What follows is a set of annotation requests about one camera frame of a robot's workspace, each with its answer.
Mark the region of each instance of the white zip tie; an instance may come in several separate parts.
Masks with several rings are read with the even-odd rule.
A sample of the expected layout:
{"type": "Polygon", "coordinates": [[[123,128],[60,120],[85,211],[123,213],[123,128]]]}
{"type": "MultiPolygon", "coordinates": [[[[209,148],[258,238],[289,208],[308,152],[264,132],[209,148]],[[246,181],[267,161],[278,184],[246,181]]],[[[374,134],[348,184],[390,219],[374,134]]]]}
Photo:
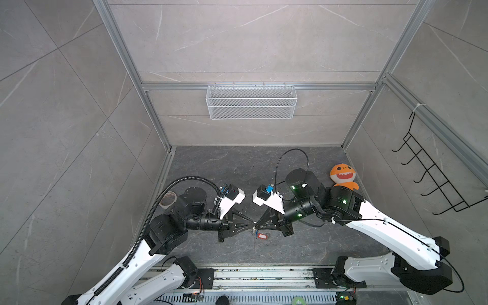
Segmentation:
{"type": "Polygon", "coordinates": [[[424,105],[424,106],[426,106],[427,104],[421,104],[421,103],[417,103],[417,105],[415,106],[415,108],[413,108],[412,112],[415,112],[415,110],[417,110],[417,108],[418,108],[420,105],[424,105]]]}

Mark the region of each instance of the orange plush toy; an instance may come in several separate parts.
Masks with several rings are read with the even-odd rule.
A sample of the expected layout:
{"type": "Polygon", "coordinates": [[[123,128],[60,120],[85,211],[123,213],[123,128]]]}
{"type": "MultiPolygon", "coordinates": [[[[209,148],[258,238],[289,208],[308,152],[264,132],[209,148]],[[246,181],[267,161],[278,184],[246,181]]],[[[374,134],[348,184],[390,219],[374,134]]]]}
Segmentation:
{"type": "Polygon", "coordinates": [[[347,164],[341,163],[334,166],[330,171],[330,178],[336,185],[342,185],[352,190],[359,189],[359,185],[354,182],[356,171],[347,164]]]}

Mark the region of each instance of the gray tile wall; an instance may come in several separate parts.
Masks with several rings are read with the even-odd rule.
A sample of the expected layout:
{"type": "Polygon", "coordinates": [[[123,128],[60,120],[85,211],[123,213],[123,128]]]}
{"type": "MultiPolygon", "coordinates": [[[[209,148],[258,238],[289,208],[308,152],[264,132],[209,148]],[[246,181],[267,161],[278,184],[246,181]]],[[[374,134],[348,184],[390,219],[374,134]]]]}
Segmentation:
{"type": "Polygon", "coordinates": [[[438,0],[394,75],[488,159],[488,1],[438,0]]]}
{"type": "Polygon", "coordinates": [[[206,91],[151,91],[150,98],[173,145],[339,146],[367,91],[297,91],[290,120],[211,120],[206,91]]]}
{"type": "MultiPolygon", "coordinates": [[[[376,81],[412,0],[111,0],[142,81],[376,81]]],[[[339,145],[367,92],[299,92],[289,121],[212,121],[151,92],[173,145],[339,145]]]]}
{"type": "Polygon", "coordinates": [[[375,81],[415,2],[113,0],[111,9],[143,81],[375,81]]]}
{"type": "MultiPolygon", "coordinates": [[[[431,302],[434,305],[486,304],[488,202],[460,212],[432,214],[445,210],[449,204],[439,191],[422,197],[420,194],[435,188],[434,182],[426,176],[420,183],[414,183],[413,180],[421,178],[424,168],[417,160],[401,165],[413,157],[406,146],[397,153],[392,151],[403,143],[410,114],[410,109],[394,93],[384,89],[347,154],[374,205],[419,233],[449,240],[451,253],[448,259],[461,274],[466,291],[459,294],[441,291],[429,296],[431,302]]],[[[418,118],[415,118],[411,132],[468,203],[486,196],[486,187],[418,118]]],[[[416,151],[420,149],[411,141],[409,144],[416,151]]],[[[427,158],[422,154],[419,156],[422,160],[427,158]]],[[[453,202],[458,202],[459,198],[454,196],[451,188],[446,186],[443,190],[453,202]]],[[[453,281],[449,288],[460,289],[459,281],[453,281]]]]}
{"type": "Polygon", "coordinates": [[[164,148],[91,0],[0,12],[0,303],[60,304],[126,253],[164,148]]]}

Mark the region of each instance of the white wire basket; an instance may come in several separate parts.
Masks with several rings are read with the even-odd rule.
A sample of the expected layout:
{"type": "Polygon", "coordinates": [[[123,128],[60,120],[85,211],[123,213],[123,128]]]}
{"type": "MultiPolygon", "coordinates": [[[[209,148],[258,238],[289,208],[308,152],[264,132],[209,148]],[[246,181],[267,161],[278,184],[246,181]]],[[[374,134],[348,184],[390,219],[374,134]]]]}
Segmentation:
{"type": "Polygon", "coordinates": [[[292,85],[213,85],[206,101],[212,120],[291,119],[297,92],[292,85]]]}

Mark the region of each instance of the black cable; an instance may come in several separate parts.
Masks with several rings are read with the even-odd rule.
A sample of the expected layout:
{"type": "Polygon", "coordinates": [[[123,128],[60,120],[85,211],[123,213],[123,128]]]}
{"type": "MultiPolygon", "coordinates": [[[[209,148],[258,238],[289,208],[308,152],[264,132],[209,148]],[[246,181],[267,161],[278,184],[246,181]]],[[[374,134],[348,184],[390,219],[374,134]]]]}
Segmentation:
{"type": "MultiPolygon", "coordinates": [[[[379,221],[379,222],[386,222],[386,220],[383,220],[383,219],[375,219],[375,218],[371,218],[371,219],[355,219],[355,220],[352,220],[352,221],[367,221],[367,220],[376,220],[376,221],[379,221]]],[[[335,222],[350,222],[351,220],[334,220],[335,222]]],[[[390,222],[388,222],[387,224],[390,224],[392,226],[394,226],[395,228],[399,229],[400,231],[410,235],[411,237],[415,238],[416,240],[420,241],[420,243],[422,243],[423,245],[426,245],[427,247],[430,248],[430,245],[424,243],[423,241],[421,241],[420,239],[418,239],[417,237],[413,236],[412,234],[408,233],[407,231],[403,230],[402,228],[400,228],[399,226],[395,225],[395,224],[392,224],[390,222]]],[[[459,281],[461,282],[461,290],[449,290],[449,289],[442,289],[442,290],[445,290],[445,291],[449,291],[449,292],[454,292],[454,293],[461,293],[464,291],[464,282],[463,282],[463,279],[461,278],[461,275],[459,275],[459,272],[457,272],[456,268],[454,268],[454,266],[450,263],[450,261],[448,261],[446,259],[446,257],[444,255],[442,255],[441,253],[437,252],[436,250],[432,249],[432,251],[434,251],[435,253],[437,253],[439,255],[439,257],[441,257],[442,259],[444,259],[446,261],[446,263],[449,264],[449,266],[452,268],[452,270],[454,270],[454,273],[456,273],[456,276],[458,277],[459,281]]]]}
{"type": "Polygon", "coordinates": [[[176,256],[170,256],[170,257],[168,257],[168,258],[167,258],[167,259],[166,259],[166,260],[165,260],[165,261],[164,261],[164,262],[161,264],[161,271],[163,270],[163,265],[164,265],[164,264],[165,264],[167,261],[169,261],[170,259],[175,259],[175,258],[176,258],[176,256]]]}
{"type": "Polygon", "coordinates": [[[278,162],[276,162],[276,169],[275,169],[275,183],[274,183],[274,187],[275,187],[275,189],[276,189],[276,178],[278,177],[278,165],[280,164],[280,160],[281,160],[281,158],[282,158],[284,155],[286,155],[288,152],[290,152],[290,151],[292,151],[292,150],[300,150],[301,152],[303,152],[303,154],[304,154],[304,155],[305,155],[305,157],[306,157],[306,171],[305,171],[305,178],[304,178],[304,183],[306,183],[306,175],[307,175],[307,173],[308,173],[308,165],[309,165],[309,162],[308,162],[308,156],[307,156],[307,154],[306,154],[306,153],[305,153],[303,150],[301,150],[301,149],[299,149],[299,148],[292,148],[292,149],[289,149],[289,150],[287,150],[286,152],[284,152],[284,153],[283,153],[283,154],[280,156],[280,158],[278,159],[278,162]]]}
{"type": "Polygon", "coordinates": [[[292,198],[290,199],[285,199],[285,198],[282,198],[283,201],[292,201],[293,199],[297,198],[297,196],[293,196],[292,198]]]}
{"type": "Polygon", "coordinates": [[[164,188],[164,190],[162,190],[162,192],[159,194],[159,196],[156,198],[156,200],[154,201],[151,209],[149,210],[149,213],[147,214],[147,217],[144,221],[144,225],[142,226],[141,228],[141,231],[139,232],[139,236],[137,237],[137,240],[134,244],[134,246],[132,247],[132,250],[130,250],[127,258],[124,260],[124,262],[122,263],[122,266],[123,267],[119,267],[117,268],[117,270],[115,270],[114,273],[112,273],[112,275],[95,291],[94,295],[99,295],[103,290],[105,290],[105,288],[108,287],[108,285],[110,285],[110,283],[125,269],[127,268],[127,266],[129,265],[129,262],[130,260],[134,257],[134,254],[136,253],[137,249],[139,248],[139,245],[141,244],[143,238],[144,238],[144,235],[146,233],[146,229],[147,227],[149,226],[149,223],[151,222],[151,219],[154,215],[154,212],[156,211],[156,208],[158,207],[159,203],[161,202],[161,200],[163,199],[163,196],[172,188],[174,187],[175,185],[177,185],[178,183],[180,182],[183,182],[183,181],[187,181],[187,180],[197,180],[197,181],[201,181],[201,182],[205,182],[206,184],[208,184],[209,186],[211,186],[215,192],[217,193],[217,204],[220,205],[220,201],[222,200],[220,197],[221,197],[221,193],[220,193],[220,190],[219,188],[215,185],[215,183],[213,183],[211,180],[207,179],[207,178],[203,178],[203,177],[198,177],[198,176],[185,176],[185,177],[181,177],[181,178],[178,178],[176,179],[175,181],[173,181],[172,183],[168,184],[168,186],[166,188],[164,188]]]}
{"type": "Polygon", "coordinates": [[[90,302],[91,302],[91,300],[93,300],[94,297],[95,297],[95,295],[92,295],[92,297],[90,298],[90,300],[88,301],[88,303],[86,303],[86,305],[90,305],[90,302]]]}
{"type": "Polygon", "coordinates": [[[339,292],[339,293],[337,294],[337,298],[340,298],[340,297],[341,297],[341,294],[346,293],[346,292],[347,292],[349,289],[352,289],[352,288],[354,288],[354,287],[355,287],[355,286],[353,286],[353,287],[348,287],[348,288],[346,288],[344,291],[339,292]]]}
{"type": "Polygon", "coordinates": [[[311,224],[311,223],[308,223],[308,222],[303,221],[301,219],[298,219],[298,221],[301,222],[301,223],[303,223],[303,224],[305,224],[305,225],[308,225],[310,227],[313,227],[313,228],[321,228],[321,227],[323,227],[325,225],[325,219],[322,219],[322,224],[311,224]]]}
{"type": "MultiPolygon", "coordinates": [[[[225,194],[227,193],[227,190],[229,189],[228,185],[225,185],[222,187],[222,191],[221,191],[221,194],[222,194],[222,197],[225,196],[225,194]]],[[[219,207],[220,207],[220,202],[222,201],[222,198],[220,198],[220,196],[217,198],[217,202],[215,203],[214,205],[214,208],[212,210],[212,214],[213,215],[217,215],[217,213],[219,213],[219,207]]]]}

